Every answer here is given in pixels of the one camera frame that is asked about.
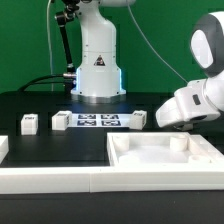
white cube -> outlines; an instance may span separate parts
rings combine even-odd
[[[8,136],[0,136],[0,153],[8,151],[9,151]]]
[[[143,110],[135,110],[130,116],[129,128],[142,130],[146,124],[147,112]]]
[[[36,135],[38,129],[38,115],[37,114],[24,114],[21,121],[21,134],[22,135]]]
[[[52,130],[65,131],[71,122],[71,111],[59,111],[52,117]]]

black table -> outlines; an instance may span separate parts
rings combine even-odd
[[[0,135],[9,136],[9,153],[1,167],[109,166],[108,132],[128,128],[68,128],[51,130],[60,110],[73,113],[148,113],[144,132],[160,129],[155,111],[171,96],[128,93],[124,102],[91,105],[74,102],[61,92],[7,92],[0,95]],[[25,113],[37,113],[37,136],[22,136]],[[190,134],[201,134],[224,152],[224,121],[201,123]],[[223,223],[223,191],[108,192],[76,194],[0,195],[2,223]]]

warning label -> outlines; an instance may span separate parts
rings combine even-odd
[[[95,65],[95,66],[105,66],[105,63],[104,63],[103,58],[102,58],[101,55],[97,58],[97,60],[96,60],[96,62],[94,63],[94,65]]]

black cable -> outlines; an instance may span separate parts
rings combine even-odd
[[[54,78],[63,78],[63,75],[61,75],[61,74],[60,75],[47,75],[47,76],[42,76],[42,77],[33,79],[32,81],[28,82],[24,86],[21,86],[17,91],[23,92],[27,87],[35,84],[38,81],[42,81],[42,80],[46,80],[46,79],[54,79]]]
[[[30,83],[29,85],[26,86],[26,88],[28,88],[29,86],[33,86],[33,85],[45,85],[45,84],[65,84],[65,82],[36,82],[36,83]]]

small white block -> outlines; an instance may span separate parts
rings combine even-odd
[[[21,121],[22,135],[36,135],[38,129],[38,115],[24,114]]]
[[[52,130],[65,131],[71,122],[71,111],[59,111],[52,117]]]
[[[0,136],[0,152],[8,152],[8,136]]]
[[[129,150],[129,135],[113,136],[113,142],[118,152],[126,152]]]
[[[147,112],[143,110],[135,110],[130,117],[129,128],[142,130],[146,124]]]
[[[180,152],[187,150],[188,138],[185,135],[171,136],[170,149],[173,152]]]

